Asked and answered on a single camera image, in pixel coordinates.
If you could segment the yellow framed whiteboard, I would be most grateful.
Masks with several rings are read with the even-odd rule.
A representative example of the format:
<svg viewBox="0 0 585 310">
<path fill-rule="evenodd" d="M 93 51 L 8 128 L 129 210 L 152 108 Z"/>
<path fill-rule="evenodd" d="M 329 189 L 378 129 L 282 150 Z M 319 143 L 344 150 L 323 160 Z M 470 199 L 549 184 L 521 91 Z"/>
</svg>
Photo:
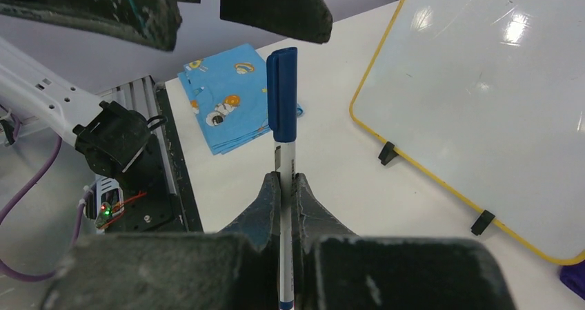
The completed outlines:
<svg viewBox="0 0 585 310">
<path fill-rule="evenodd" d="M 584 260 L 584 0 L 400 0 L 349 111 L 531 251 Z"/>
</svg>

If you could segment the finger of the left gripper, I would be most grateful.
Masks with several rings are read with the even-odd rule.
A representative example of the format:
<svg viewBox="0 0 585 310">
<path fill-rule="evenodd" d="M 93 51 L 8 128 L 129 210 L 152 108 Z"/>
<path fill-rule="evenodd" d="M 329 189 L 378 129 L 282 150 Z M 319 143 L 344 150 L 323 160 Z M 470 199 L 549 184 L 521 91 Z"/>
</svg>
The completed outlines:
<svg viewBox="0 0 585 310">
<path fill-rule="evenodd" d="M 182 22 L 176 0 L 1 0 L 1 14 L 162 51 L 175 49 Z"/>
<path fill-rule="evenodd" d="M 333 29 L 324 0 L 220 0 L 220 18 L 311 43 L 327 43 Z"/>
</svg>

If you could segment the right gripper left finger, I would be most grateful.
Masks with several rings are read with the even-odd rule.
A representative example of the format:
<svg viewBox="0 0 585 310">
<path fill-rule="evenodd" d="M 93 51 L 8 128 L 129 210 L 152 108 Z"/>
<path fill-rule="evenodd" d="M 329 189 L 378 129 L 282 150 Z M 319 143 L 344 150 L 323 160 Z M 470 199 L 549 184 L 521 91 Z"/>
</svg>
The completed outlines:
<svg viewBox="0 0 585 310">
<path fill-rule="evenodd" d="M 277 309 L 276 173 L 217 233 L 112 233 L 68 252 L 42 309 Z"/>
</svg>

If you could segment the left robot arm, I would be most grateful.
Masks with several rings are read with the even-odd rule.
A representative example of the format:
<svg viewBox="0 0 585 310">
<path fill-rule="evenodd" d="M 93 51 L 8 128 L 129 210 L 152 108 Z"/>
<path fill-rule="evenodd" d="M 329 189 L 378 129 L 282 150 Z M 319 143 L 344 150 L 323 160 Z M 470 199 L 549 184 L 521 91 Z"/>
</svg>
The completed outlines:
<svg viewBox="0 0 585 310">
<path fill-rule="evenodd" d="M 200 2 L 1 0 L 1 14 L 172 51 L 183 1 Z M 326 43 L 333 26 L 324 0 L 220 0 L 220 18 L 312 43 Z M 150 121 L 71 84 L 7 41 L 1 42 L 1 94 L 75 147 L 95 173 L 147 176 L 144 151 L 154 130 Z"/>
</svg>

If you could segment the blue capped marker pen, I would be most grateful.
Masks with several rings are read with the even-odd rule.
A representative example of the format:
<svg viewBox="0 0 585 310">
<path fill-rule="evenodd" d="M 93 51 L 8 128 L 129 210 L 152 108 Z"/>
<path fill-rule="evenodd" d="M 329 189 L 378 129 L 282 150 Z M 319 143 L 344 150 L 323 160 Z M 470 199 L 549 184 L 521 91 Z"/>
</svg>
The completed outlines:
<svg viewBox="0 0 585 310">
<path fill-rule="evenodd" d="M 297 138 L 296 47 L 272 52 L 266 60 L 268 125 L 275 141 L 275 171 L 279 176 L 279 308 L 295 305 L 292 202 L 295 199 L 295 141 Z"/>
</svg>

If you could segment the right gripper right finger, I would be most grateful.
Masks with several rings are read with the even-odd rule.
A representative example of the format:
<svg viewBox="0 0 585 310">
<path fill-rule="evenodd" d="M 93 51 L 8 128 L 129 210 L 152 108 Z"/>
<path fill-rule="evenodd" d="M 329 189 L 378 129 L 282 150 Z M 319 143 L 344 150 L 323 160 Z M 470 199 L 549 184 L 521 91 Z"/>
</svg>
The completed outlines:
<svg viewBox="0 0 585 310">
<path fill-rule="evenodd" d="M 465 238 L 359 236 L 297 175 L 298 309 L 514 309 L 497 261 Z"/>
</svg>

